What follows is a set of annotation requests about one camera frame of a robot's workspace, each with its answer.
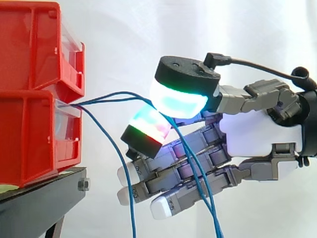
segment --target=glowing sensor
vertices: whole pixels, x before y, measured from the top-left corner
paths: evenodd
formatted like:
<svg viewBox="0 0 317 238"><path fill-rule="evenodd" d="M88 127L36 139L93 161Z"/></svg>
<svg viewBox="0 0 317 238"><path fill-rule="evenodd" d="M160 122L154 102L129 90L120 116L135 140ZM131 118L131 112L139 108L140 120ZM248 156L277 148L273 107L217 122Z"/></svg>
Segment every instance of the glowing sensor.
<svg viewBox="0 0 317 238"><path fill-rule="evenodd" d="M155 108L172 118L190 119L206 105L207 96L183 93L153 81L150 97Z"/></svg>
<svg viewBox="0 0 317 238"><path fill-rule="evenodd" d="M130 121L130 125L161 144L171 128L168 121L150 105L142 107Z"/></svg>

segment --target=blue wire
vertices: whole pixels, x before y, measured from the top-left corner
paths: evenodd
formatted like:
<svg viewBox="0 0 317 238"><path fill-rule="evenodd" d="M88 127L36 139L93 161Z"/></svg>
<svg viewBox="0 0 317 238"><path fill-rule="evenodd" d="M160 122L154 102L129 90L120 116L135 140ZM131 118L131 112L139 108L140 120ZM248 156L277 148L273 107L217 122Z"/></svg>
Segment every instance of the blue wire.
<svg viewBox="0 0 317 238"><path fill-rule="evenodd" d="M102 96L102 97L99 97L99 98L95 98L95 99L92 99L92 100L88 100L88 101L85 101L85 102L82 102L82 103L79 103L78 105L88 105L88 104L92 104L92 103L101 103L102 101L100 101L101 99L105 99L105 98L108 98L108 97L111 97L111 96L115 96L115 95L122 95L122 94L128 94L128 95L132 95L142 101L144 101L145 103L151 105L152 107L154 107L151 103L151 101L149 99L146 99L136 93L132 93L132 92L126 92L126 91L122 91L122 92L115 92L115 93L111 93L109 95L106 95L106 96ZM209 183L208 183L208 180L207 180L207 177L206 177L206 173L204 172L204 169L202 168L196 154L191 150L191 148L189 147L188 143L186 142L186 140L184 139L183 135L181 134L181 132L179 131L177 125L174 123L174 121L170 118L170 117L167 117L166 115L163 115L168 121L169 123L174 127L175 131L177 132L177 134L179 135L181 141L182 141L182 144L184 146L184 150L185 150L185 153L186 153L186 156L188 158L188 161L191 165L191 168L193 170L193 174L194 174L194 178L195 178L195 181L196 181L196 184L197 184L197 189L200 193L200 196L202 197L203 201L205 202L206 206L208 207L209 211L211 212L212 216L213 216L213 222L214 222L214 226L215 226L215 230L216 230L216 235L217 235L217 238L221 238L223 237L222 235L222 231L221 231L221 228L220 228L220 224L219 224L219 221L217 219L217 216L216 216L216 210L215 210L215 204L214 204L214 200L213 200L213 195L212 195L212 191L211 191L211 188L209 186ZM192 155L192 157L194 158L202 176L203 176L203 179L205 181L205 184L206 184L206 187L207 187L207 191L208 191L208 195L210 197L210 201L211 201L211 205L208 203L204 193L203 193L203 190L202 190L202 187L201 187L201 184L199 182L199 179L198 179L198 175L197 175L197 172L196 172L196 169L191 161L191 158L190 156L188 155L188 151L189 153Z"/></svg>
<svg viewBox="0 0 317 238"><path fill-rule="evenodd" d="M129 171L128 171L128 168L127 168L127 166L125 164L123 155L121 154L121 152L119 150L119 147L117 146L115 141L108 134L108 132L103 128L103 126L99 123L99 121L94 117L94 115L89 110L87 110L86 108L84 108L81 105L77 105L77 107L79 107L80 109L84 110L91 117L91 119L97 124L97 126L100 128L100 130L106 135L106 137L112 143L112 145L114 146L118 156L120 157L120 160L122 162L122 166L124 168L124 172L126 174L126 178L127 178L127 181L128 181L129 199L130 199L130 214L131 214L131 223L132 223L132 234L133 234L133 238L136 238L137 237L137 232L136 232L135 218L134 218L134 204L133 204L134 200L133 200L133 193L132 193L132 185L131 185Z"/></svg>
<svg viewBox="0 0 317 238"><path fill-rule="evenodd" d="M133 101L133 100L139 100L137 97L131 97L131 98L120 98L120 99L111 99L111 100L98 100L98 101L85 101L77 104L71 104L71 106L77 106L77 105L91 105L91 104L97 104L97 103L116 103L116 102L127 102L127 101Z"/></svg>
<svg viewBox="0 0 317 238"><path fill-rule="evenodd" d="M192 151L192 149L189 147L187 141L185 140L185 138L183 137L183 135L181 134L179 128L177 127L177 125L175 124L175 122L168 116L166 115L163 115L167 121L173 126L173 128L175 129L175 131L177 132L177 134L179 135L182 143L183 143L183 147L184 147L184 150L185 150L185 153L186 153L186 156L188 158L188 162L190 164L190 167L193 171L193 174L194 174L194 178L195 178L195 182L197 184L197 189L202 197L202 199L204 200L204 202L207 204L208 201L204 195L204 192L203 192L203 189L201 187L201 184L198 180L198 175L197 175L197 172L196 172L196 169L194 167L194 164L188 154L188 151L189 153L192 155L192 157L194 158L203 178L204 178L204 181L205 181L205 184L206 184L206 188L207 188L207 191L208 191L208 195L209 195L209 198L210 198L210 201L211 201L211 207L207 206L208 209L210 210L211 214L212 214L212 217L213 217L213 223L214 223L214 227L215 227L215 232L216 232L216 236L217 238L221 238L222 237L222 231L221 231L221 227L220 227L220 224L219 224L219 221L218 221L218 218L217 218L217 214L216 214L216 210L215 210L215 204L214 204L214 200L213 200L213 194L212 194L212 191L211 191L211 188L210 188L210 185L208 183L208 179L206 177L206 173L203 169L203 167L201 166L201 163L199 162L196 154Z"/></svg>

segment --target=red plastic drawer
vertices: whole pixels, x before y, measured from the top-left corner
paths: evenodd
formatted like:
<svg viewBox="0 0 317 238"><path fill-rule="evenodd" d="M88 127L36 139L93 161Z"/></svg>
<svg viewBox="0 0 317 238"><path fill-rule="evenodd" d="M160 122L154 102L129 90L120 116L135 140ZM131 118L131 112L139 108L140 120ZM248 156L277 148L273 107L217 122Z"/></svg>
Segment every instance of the red plastic drawer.
<svg viewBox="0 0 317 238"><path fill-rule="evenodd" d="M46 89L63 102L84 96L84 45L56 2L0 1L0 90Z"/></svg>
<svg viewBox="0 0 317 238"><path fill-rule="evenodd" d="M19 187L81 161L82 114L49 91L0 91L0 184Z"/></svg>

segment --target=screw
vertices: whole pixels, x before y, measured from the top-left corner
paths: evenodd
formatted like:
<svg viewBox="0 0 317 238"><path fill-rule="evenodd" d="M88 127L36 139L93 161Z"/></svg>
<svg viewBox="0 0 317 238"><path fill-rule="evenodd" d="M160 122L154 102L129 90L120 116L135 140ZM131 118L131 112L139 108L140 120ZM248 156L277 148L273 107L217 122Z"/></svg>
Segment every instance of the screw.
<svg viewBox="0 0 317 238"><path fill-rule="evenodd" d="M79 191L89 191L90 189L90 178L82 178L78 181Z"/></svg>

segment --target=white backdrop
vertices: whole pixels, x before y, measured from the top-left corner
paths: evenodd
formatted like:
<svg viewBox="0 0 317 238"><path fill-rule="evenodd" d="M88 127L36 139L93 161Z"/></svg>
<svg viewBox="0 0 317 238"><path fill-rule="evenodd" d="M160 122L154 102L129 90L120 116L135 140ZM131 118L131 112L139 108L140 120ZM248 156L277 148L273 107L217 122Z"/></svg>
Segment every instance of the white backdrop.
<svg viewBox="0 0 317 238"><path fill-rule="evenodd" d="M148 96L159 58L203 60L217 52L291 72L305 66L317 77L317 6L314 0L60 0L62 12L86 44L86 97L129 90ZM221 84L243 87L272 76L240 66L217 70ZM90 106L114 137L141 103ZM120 161L94 123L84 117L83 162L91 191L66 218L62 238L131 237L129 208L116 193ZM315 238L317 163L275 183L243 182L215 197L226 238ZM155 221L149 202L136 210L139 238L214 237L202 202Z"/></svg>

